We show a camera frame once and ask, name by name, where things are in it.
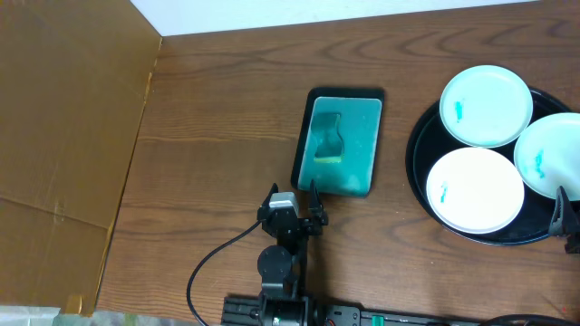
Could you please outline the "green yellow scrub sponge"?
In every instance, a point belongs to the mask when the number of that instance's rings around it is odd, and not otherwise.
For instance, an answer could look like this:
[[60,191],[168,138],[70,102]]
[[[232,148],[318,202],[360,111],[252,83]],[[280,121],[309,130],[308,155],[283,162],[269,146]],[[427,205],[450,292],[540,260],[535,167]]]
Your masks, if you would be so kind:
[[338,163],[343,159],[344,144],[339,133],[341,115],[321,113],[314,116],[311,131],[316,143],[314,160],[320,163]]

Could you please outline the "pale green plate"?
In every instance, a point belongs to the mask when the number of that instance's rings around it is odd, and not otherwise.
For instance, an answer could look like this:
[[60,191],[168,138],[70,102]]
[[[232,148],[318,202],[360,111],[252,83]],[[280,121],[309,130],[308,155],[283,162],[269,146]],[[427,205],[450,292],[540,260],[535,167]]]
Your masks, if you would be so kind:
[[517,139],[533,110],[527,84],[511,70],[495,65],[474,66],[455,75],[439,104],[442,125],[454,139],[487,149]]
[[517,139],[514,164],[539,195],[555,199],[563,187],[570,201],[578,201],[579,114],[551,114],[530,124]]

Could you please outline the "white plate front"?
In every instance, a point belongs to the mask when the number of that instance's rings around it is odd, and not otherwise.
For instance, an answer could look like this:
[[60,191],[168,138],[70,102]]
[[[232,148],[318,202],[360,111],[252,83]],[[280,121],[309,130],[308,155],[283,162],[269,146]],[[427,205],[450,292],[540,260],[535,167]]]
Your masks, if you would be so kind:
[[516,167],[491,149],[462,148],[440,158],[426,181],[435,215],[457,231],[483,235],[515,220],[525,199]]

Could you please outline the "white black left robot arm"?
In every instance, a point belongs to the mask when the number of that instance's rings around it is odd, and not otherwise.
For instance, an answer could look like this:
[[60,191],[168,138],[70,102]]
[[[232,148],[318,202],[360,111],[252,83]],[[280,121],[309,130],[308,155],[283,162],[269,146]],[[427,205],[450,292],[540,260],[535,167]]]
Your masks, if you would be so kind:
[[258,319],[263,325],[325,324],[324,308],[306,292],[308,241],[328,225],[314,182],[309,186],[308,213],[301,218],[295,194],[280,192],[277,185],[272,185],[257,210],[257,222],[276,240],[257,259],[261,276]]

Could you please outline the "black rectangular soap water tray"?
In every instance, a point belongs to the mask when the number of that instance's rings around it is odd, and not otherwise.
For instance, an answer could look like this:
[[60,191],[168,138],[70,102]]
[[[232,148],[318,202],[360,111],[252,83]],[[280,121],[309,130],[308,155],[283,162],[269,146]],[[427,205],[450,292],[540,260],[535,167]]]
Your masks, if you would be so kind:
[[[347,197],[366,197],[371,191],[386,92],[382,88],[320,86],[307,95],[296,146],[291,185],[309,189],[313,179],[319,192]],[[314,160],[314,116],[339,113],[343,159],[338,163]]]

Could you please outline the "brown cardboard panel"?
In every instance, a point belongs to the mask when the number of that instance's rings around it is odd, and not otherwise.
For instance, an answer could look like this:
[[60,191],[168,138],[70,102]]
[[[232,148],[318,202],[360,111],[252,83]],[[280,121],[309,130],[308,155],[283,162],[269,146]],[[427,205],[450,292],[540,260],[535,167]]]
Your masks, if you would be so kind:
[[91,314],[161,38],[128,1],[1,4],[1,302]]

